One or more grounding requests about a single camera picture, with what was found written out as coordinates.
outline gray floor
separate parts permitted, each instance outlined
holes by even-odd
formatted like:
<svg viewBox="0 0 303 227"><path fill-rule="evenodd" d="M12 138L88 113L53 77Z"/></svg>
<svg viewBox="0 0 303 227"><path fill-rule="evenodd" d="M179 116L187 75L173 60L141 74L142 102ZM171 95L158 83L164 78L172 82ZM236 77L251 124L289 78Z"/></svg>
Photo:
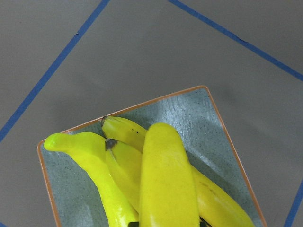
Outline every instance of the gray floor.
<svg viewBox="0 0 303 227"><path fill-rule="evenodd" d="M301 1L183 2L303 73ZM0 3L1 127L99 3ZM303 82L165 0L111 0L1 142L0 223L55 226L40 140L197 85L210 89L268 226L283 226L303 177Z"/></svg>

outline bunch of bananas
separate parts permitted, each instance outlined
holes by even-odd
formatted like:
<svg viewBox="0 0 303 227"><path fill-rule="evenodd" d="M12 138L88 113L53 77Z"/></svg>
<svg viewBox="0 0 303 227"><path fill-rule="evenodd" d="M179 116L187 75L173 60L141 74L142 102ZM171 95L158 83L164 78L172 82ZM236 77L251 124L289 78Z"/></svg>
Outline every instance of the bunch of bananas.
<svg viewBox="0 0 303 227"><path fill-rule="evenodd" d="M181 137L166 123L148 130L106 116L105 135L56 133L44 147L67 153L96 184L110 227L253 227L224 190L190 165Z"/></svg>

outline tray rim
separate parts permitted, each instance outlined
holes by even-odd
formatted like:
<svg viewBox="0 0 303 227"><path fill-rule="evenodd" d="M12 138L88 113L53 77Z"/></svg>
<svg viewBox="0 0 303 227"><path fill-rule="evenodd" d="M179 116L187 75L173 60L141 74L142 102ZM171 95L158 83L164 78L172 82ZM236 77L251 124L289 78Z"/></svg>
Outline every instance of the tray rim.
<svg viewBox="0 0 303 227"><path fill-rule="evenodd" d="M214 110L215 110L215 112L216 112L216 114L218 116L218 119L219 119L220 124L222 126L222 129L223 129L223 131L225 133L225 136L226 136L226 138L227 138L227 140L228 140L228 142L229 142L229 144L231 146L233 155L236 158L236 161L237 161L238 166L240 168L240 171L241 171L241 174L242 174L243 179L245 181L245 184L246 184L246 186L247 186L247 188L249 190L249 193L250 193L250 196L252 198L252 201L253 201L253 203L255 205L255 208L256 208L259 216L260 216L260 220L261 220L263 226L267 227L267 223L265 221L265 218L264 218L264 215L262 213L261 207L260 207L260 205L258 203L257 197L256 197L256 195L255 195L255 193L254 193L254 191L252 189L252 186L251 186L251 184L249 182L249 179L248 179L247 174L246 174L246 172L244 170L244 167L242 165L240 157L239 157L239 155L238 155L238 153L236 151L236 148L235 148L235 146L234 146L234 144L233 144L233 142L232 142L232 140L231 140L231 138L230 138L230 136L228 134L228 131L227 131L226 127L225 127L223 119L222 119L222 117L221 117L221 115L219 113L219 110L218 110L218 108L217 108L217 106L216 106L216 104L214 102L214 99L213 99L213 97L212 97L212 95L211 95L211 93L210 93L210 91L209 91L209 89L208 89L207 86L205 86L205 85L199 85L199 86L183 89L183 90L180 90L180 91L177 91L177 92L173 92L173 93L170 93L170 94L167 94L167 95L164 95L164 96L160 96L158 98L154 98L154 99L151 99L151 100L148 100L148 101L145 101L145 102L142 102L142 103L139 103L139 104L136 104L136 105L124 108L122 110L115 111L115 112L113 112L111 114L106 114L106 115L115 116L115 115L122 114L122 113L128 112L130 110L133 110L133 109L136 109L136 108L139 108L139 107L142 107L142 106L146 106L146 105L149 105L149 104L152 104L152 103L156 103L156 102L161 101L161 100L166 99L166 98L170 98L170 97L173 97L173 96L178 96L178 95L181 95L181 94L184 94L184 93L188 93L188 92L191 92L191 91L194 91L194 90L199 90L199 89L205 89L207 91L207 93L208 93L208 97L209 97L209 99L212 102L212 105L213 105ZM71 131L75 131L75 130L84 128L86 126L89 126L91 124L94 124L96 122L101 121L102 117L104 117L104 116L101 116L101 117L96 118L94 120L82 123L82 124L77 125L75 127L69 128L67 130L62 131L61 133L68 133L68 132L71 132ZM56 203L55 203L55 200L54 200L54 196L53 196L53 191L52 191L52 188L51 188L51 183L50 183L50 180L49 180L49 177L48 177L48 173L47 173L47 169L46 169L46 166L45 166L44 158L43 158L43 155L42 155L42 151L40 149L45 140L46 140L46 138L43 139L43 140L41 140L38 143L38 145L37 145L37 152L38 152L39 162L40 162L40 166L41 166L41 169L42 169L42 173L43 173L43 177L44 177L44 181L45 181L45 185L46 185L46 189L47 189L47 193L48 193L48 197L49 197L50 204L51 204L51 207L52 207L52 211L53 211L53 215L54 215L54 219L55 219L56 225L57 225L57 227L62 227L61 222L60 222L60 217L59 217L58 209L57 209L57 206L56 206Z"/></svg>

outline speckled tray surface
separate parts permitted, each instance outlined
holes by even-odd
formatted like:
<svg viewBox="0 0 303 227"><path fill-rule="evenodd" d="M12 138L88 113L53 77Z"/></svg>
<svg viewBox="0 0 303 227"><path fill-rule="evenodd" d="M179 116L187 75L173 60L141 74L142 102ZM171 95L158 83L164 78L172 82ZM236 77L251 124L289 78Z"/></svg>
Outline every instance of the speckled tray surface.
<svg viewBox="0 0 303 227"><path fill-rule="evenodd" d="M146 129L166 122L180 133L189 160L232 196L257 227L266 226L239 157L209 90L193 87L113 113ZM100 135L100 118L65 131ZM86 172L66 154L49 152L43 142L38 154L58 227L108 227L98 190Z"/></svg>

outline blue tape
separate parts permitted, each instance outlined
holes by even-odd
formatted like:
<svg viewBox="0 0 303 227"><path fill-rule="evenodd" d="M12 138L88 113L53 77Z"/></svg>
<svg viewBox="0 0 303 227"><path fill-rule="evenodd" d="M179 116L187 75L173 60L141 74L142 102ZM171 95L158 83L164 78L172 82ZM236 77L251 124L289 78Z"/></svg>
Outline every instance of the blue tape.
<svg viewBox="0 0 303 227"><path fill-rule="evenodd" d="M189 6L185 5L184 3L178 1L178 0L168 0L175 6L179 7L180 9L184 10L185 12L189 13L190 15L196 17L197 19L203 21L204 23L208 24L212 28L216 29L217 31L221 32L222 34L226 35L227 37L231 38L232 40L238 42L239 44L245 46L249 50L253 51L260 57L266 59L267 61L273 63L277 67L281 68L285 72L293 75L297 79L303 81L303 75L294 69L290 68L289 66L285 65L284 63L278 61L274 57L270 56L269 54L265 53L261 49L255 47L254 45L240 39L238 36L236 36L234 33L228 31L226 28L222 27L221 25L215 23L214 21L210 20L209 18L205 17L201 13L195 11L194 9L190 8Z"/></svg>
<svg viewBox="0 0 303 227"><path fill-rule="evenodd" d="M59 68L61 63L65 60L67 55L72 51L78 41L82 38L82 36L86 33L88 28L92 25L92 23L96 20L105 6L108 4L109 0L102 0L100 4L96 7L96 9L92 12L89 18L84 22L79 31L74 35L74 37L69 41L66 47L62 50L56 60L52 63L46 73L41 77L41 79L37 82L34 88L29 92L17 110L12 114L9 120L5 123L5 125L0 130L0 143L4 139L4 137L8 134L11 128L15 125L24 111L28 108L28 106L32 103L34 98L38 95L40 90L44 87L44 85L48 82L51 76L55 73L55 71Z"/></svg>
<svg viewBox="0 0 303 227"><path fill-rule="evenodd" d="M292 226L293 222L294 222L294 218L298 212L298 209L300 207L300 204L302 202L302 198L303 198L303 179L301 181L301 185L298 189L298 192L294 198L294 202L290 208L290 211L288 213L288 216L286 218L284 227L290 227Z"/></svg>

